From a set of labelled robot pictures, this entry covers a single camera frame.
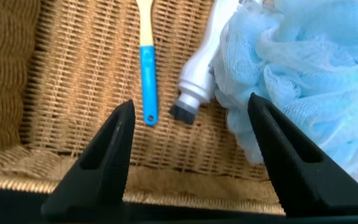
wicker weave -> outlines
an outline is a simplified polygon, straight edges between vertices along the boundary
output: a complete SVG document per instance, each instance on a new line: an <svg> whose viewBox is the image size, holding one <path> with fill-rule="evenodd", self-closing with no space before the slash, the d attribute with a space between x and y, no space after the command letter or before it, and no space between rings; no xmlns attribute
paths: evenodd
<svg viewBox="0 0 358 224"><path fill-rule="evenodd" d="M134 0L0 0L0 189L51 192L110 112L133 99L126 200L283 213L264 167L246 162L215 101L193 126L168 114L212 3L155 0L160 121L150 128Z"/></svg>

bottle applicator brush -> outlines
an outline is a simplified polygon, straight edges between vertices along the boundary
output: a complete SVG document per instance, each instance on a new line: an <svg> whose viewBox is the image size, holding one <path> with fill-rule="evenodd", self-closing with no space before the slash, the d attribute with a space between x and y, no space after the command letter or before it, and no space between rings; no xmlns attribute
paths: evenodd
<svg viewBox="0 0 358 224"><path fill-rule="evenodd" d="M193 124L200 104L213 97L215 80L209 64L218 50L221 31L238 6L239 0L215 0L203 42L181 71L178 86L181 95L170 110L175 119Z"/></svg>

woven wicker surface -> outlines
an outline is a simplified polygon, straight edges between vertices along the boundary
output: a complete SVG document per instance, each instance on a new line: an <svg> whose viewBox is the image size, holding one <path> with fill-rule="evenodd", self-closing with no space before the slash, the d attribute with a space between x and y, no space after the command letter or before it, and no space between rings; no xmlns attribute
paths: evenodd
<svg viewBox="0 0 358 224"><path fill-rule="evenodd" d="M155 0L160 121L150 128L134 0L0 0L0 188L52 191L110 112L132 98L126 200L282 213L264 167L246 162L215 101L193 126L168 114L212 3Z"/></svg>

blue plastic grip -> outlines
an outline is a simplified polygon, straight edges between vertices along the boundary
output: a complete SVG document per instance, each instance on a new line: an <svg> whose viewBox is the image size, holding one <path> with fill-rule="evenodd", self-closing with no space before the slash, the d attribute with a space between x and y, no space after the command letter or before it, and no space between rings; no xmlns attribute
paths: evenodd
<svg viewBox="0 0 358 224"><path fill-rule="evenodd" d="M154 46L140 46L142 69L143 120L146 125L158 122L157 77L155 75Z"/></svg>

shower pouf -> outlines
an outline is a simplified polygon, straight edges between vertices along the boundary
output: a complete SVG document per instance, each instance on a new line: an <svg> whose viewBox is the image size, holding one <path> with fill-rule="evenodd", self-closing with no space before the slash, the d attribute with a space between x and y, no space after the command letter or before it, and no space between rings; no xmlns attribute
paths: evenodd
<svg viewBox="0 0 358 224"><path fill-rule="evenodd" d="M256 93L358 181L358 0L245 1L220 41L215 96L248 161L263 163L247 112Z"/></svg>

